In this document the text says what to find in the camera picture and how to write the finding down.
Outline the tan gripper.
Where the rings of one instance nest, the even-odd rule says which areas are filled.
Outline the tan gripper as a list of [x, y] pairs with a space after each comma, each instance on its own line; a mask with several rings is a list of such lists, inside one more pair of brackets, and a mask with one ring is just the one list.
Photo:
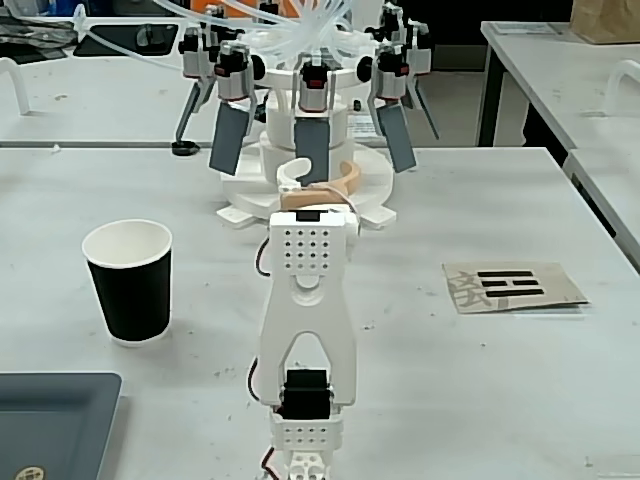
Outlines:
[[361, 180], [361, 168], [352, 161], [340, 164], [341, 176], [327, 182], [303, 187], [300, 178], [311, 170], [308, 158], [295, 158], [280, 165], [276, 172], [280, 193], [280, 210], [291, 211], [318, 205], [344, 204], [352, 207], [348, 195], [357, 191]]

